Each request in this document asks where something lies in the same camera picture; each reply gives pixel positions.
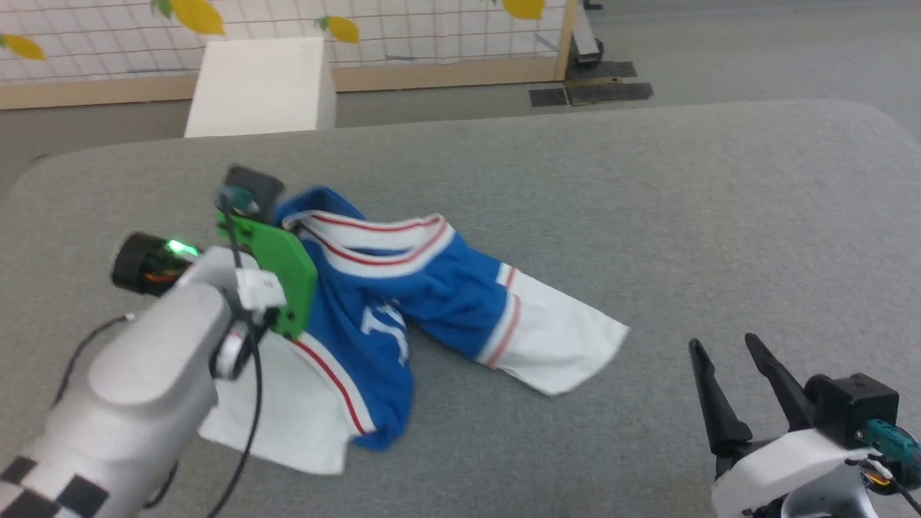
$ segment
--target grid wall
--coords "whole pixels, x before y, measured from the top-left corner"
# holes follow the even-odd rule
[[[0,35],[26,37],[45,56],[31,60],[10,45],[0,49],[0,85],[193,74],[204,46],[222,40],[324,36],[332,66],[556,56],[565,12],[565,0],[544,0],[537,20],[513,18],[503,0],[209,3],[223,20],[224,35],[198,34],[145,0],[0,0]],[[350,20],[358,43],[322,30],[324,17]]]

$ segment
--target green led light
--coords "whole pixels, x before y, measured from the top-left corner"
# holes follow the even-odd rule
[[[188,255],[198,256],[198,249],[189,244],[185,244],[182,241],[169,240],[167,242],[167,248],[169,248],[173,253],[187,253]]]

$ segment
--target yellow lemon decoration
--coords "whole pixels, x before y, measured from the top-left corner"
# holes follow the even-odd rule
[[[343,43],[358,43],[361,35],[358,27],[348,18],[324,17],[317,20],[320,29],[329,30],[330,34]]]
[[[10,52],[26,59],[45,60],[45,52],[40,46],[29,38],[23,38],[16,34],[0,34],[0,48],[9,49]]]
[[[151,0],[150,11],[176,19],[199,34],[224,34],[224,19],[205,0]]]
[[[502,0],[506,12],[518,19],[541,19],[543,0]]]

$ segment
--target white fabric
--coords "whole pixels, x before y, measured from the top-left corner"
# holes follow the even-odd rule
[[[329,264],[352,276],[402,277],[418,272],[454,241],[456,231],[439,214],[396,223],[373,223],[309,210],[285,218],[283,225],[301,224],[298,238],[317,242]],[[399,250],[379,256],[351,248]]]
[[[507,309],[513,312],[514,327],[505,350],[497,350],[495,361],[484,363],[544,394],[570,391],[594,376],[611,361],[630,330],[517,268],[503,266],[497,281],[516,296]]]
[[[340,475],[345,452],[355,436],[342,396],[279,335],[259,345],[262,358],[262,416],[252,454],[297,471]],[[198,429],[203,439],[238,451],[246,446],[256,404],[256,378],[250,361],[233,383],[217,381],[218,403]]]
[[[355,437],[374,431],[376,427],[361,391],[358,390],[345,367],[336,360],[329,349],[308,333],[301,333],[293,346],[296,346],[298,356],[313,368],[313,372],[320,375],[326,382],[326,386],[336,395],[339,410],[348,422],[350,436]]]

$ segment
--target wooden base board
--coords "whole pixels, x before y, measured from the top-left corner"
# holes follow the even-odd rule
[[[336,91],[468,87],[556,80],[557,59],[334,68]],[[197,76],[139,77],[0,87],[0,110],[191,99]]]

